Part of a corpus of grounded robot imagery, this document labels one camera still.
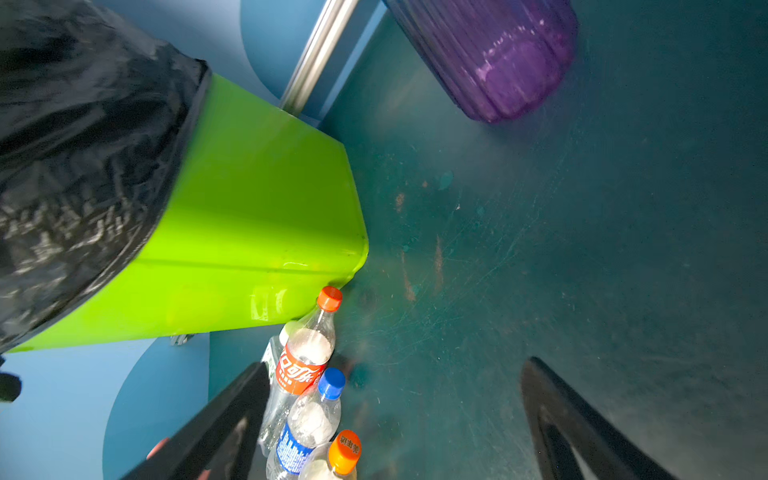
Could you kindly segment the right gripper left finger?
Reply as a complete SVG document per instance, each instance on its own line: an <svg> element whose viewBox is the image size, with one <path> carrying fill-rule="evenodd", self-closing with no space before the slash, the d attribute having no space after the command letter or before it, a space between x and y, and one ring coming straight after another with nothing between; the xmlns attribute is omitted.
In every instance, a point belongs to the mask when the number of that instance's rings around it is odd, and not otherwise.
<svg viewBox="0 0 768 480"><path fill-rule="evenodd" d="M270 383L254 362L126 479L246 479Z"/></svg>

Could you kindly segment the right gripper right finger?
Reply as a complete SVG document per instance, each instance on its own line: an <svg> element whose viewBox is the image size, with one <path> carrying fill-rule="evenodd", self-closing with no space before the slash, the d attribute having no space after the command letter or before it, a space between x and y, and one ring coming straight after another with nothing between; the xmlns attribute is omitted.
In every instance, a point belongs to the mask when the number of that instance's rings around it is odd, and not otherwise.
<svg viewBox="0 0 768 480"><path fill-rule="evenodd" d="M598 479L675 477L610 424L544 361L528 358L521 394L543 479L581 479L582 460Z"/></svg>

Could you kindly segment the blue label bottle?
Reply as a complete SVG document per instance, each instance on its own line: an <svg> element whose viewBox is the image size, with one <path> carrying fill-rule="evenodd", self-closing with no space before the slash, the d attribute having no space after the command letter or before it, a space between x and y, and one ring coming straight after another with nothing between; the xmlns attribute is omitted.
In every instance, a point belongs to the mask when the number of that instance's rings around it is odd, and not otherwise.
<svg viewBox="0 0 768 480"><path fill-rule="evenodd" d="M267 479L297 479L312 452L332 439L341 420L345 385L345 375L328 368L299 396L267 459Z"/></svg>

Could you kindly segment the orange red label bottle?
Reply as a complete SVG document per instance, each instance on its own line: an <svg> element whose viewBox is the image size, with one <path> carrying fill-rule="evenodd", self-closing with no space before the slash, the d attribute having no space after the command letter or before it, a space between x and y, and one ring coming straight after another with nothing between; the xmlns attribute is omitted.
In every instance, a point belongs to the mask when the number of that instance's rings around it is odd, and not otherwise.
<svg viewBox="0 0 768 480"><path fill-rule="evenodd" d="M302 468L299 480L356 480L362 444L352 430L343 430L334 440L318 446Z"/></svg>

